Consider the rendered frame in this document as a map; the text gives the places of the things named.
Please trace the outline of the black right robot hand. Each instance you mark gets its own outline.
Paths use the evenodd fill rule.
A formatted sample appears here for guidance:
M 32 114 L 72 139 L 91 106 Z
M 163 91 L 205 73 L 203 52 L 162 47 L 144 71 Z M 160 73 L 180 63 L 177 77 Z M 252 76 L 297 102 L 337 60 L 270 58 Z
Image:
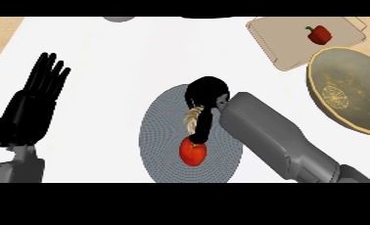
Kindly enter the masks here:
M 220 78 L 205 76 L 189 85 L 186 92 L 189 108 L 203 108 L 197 118 L 196 133 L 190 136 L 192 142 L 197 145 L 205 144 L 209 140 L 214 125 L 212 109 L 217 107 L 217 99 L 221 96 L 230 100 L 229 86 Z

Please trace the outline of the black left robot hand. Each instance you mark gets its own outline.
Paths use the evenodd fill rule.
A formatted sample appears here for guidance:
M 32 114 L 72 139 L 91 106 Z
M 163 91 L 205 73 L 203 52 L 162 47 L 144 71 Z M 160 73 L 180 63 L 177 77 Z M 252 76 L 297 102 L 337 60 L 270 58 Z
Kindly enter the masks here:
M 45 137 L 70 72 L 55 53 L 41 54 L 26 87 L 0 116 L 0 147 L 33 146 Z

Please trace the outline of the cream cupcake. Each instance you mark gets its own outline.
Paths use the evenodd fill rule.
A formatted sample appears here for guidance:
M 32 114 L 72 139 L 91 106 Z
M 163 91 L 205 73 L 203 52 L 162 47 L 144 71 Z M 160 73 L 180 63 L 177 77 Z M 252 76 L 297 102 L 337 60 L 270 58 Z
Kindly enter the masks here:
M 203 109 L 205 109 L 203 107 L 196 107 L 186 114 L 184 125 L 190 135 L 196 133 L 199 116 L 202 114 Z

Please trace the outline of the grey round placemat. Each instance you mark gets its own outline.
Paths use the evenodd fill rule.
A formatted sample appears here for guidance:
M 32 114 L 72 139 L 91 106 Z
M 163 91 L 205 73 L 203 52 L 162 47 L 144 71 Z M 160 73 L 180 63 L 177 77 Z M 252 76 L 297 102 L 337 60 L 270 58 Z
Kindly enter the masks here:
M 180 157 L 180 145 L 189 136 L 184 125 L 187 84 L 172 87 L 156 98 L 144 120 L 140 135 L 141 157 L 149 174 L 158 183 L 226 183 L 239 166 L 243 145 L 220 125 L 214 110 L 208 156 L 199 166 L 190 166 Z

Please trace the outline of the olive yellow-rimmed bowl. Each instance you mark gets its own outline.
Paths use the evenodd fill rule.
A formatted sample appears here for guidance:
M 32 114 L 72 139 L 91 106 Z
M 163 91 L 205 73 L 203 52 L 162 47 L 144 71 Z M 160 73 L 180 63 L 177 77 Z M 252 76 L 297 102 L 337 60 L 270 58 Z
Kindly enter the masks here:
M 370 55 L 344 47 L 323 49 L 307 67 L 307 86 L 326 116 L 370 135 Z

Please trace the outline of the red apple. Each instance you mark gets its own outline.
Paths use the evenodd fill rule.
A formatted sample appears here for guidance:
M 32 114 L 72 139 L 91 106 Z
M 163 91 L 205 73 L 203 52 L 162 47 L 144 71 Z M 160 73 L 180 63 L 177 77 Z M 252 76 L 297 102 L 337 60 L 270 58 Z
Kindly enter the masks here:
M 195 144 L 190 138 L 186 138 L 180 145 L 180 157 L 190 166 L 199 166 L 208 156 L 208 145 Z

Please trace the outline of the tan cutting board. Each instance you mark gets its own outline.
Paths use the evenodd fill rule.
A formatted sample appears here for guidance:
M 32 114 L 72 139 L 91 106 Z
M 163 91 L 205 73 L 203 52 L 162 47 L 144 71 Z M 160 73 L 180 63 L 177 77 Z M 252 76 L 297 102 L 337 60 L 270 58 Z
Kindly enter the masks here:
M 351 47 L 359 43 L 345 33 L 345 17 L 263 17 L 246 23 L 270 60 L 282 71 L 292 70 L 310 63 L 314 54 L 329 47 Z M 322 25 L 332 33 L 326 45 L 316 44 L 307 26 Z

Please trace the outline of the grey round object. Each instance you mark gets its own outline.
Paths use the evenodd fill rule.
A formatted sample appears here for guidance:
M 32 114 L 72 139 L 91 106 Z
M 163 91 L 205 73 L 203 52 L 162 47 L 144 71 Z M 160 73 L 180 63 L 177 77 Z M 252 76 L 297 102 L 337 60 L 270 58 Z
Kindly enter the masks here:
M 113 23 L 123 23 L 132 20 L 135 17 L 104 17 Z

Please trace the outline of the red bell pepper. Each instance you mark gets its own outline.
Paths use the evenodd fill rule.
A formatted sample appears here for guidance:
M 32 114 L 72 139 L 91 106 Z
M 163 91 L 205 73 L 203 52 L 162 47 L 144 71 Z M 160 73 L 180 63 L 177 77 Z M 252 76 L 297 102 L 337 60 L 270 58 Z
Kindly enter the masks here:
M 310 40 L 319 45 L 326 45 L 334 38 L 329 30 L 322 25 L 316 27 L 307 26 L 307 29 L 311 31 L 308 34 Z

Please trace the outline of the pale wooden board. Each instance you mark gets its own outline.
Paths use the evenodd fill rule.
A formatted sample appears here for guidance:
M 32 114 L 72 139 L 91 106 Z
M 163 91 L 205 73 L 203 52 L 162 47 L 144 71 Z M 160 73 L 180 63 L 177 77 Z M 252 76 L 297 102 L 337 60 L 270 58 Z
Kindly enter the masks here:
M 350 40 L 354 43 L 363 42 L 368 39 L 366 31 L 370 30 L 370 23 L 365 18 L 345 17 L 345 33 L 350 35 Z

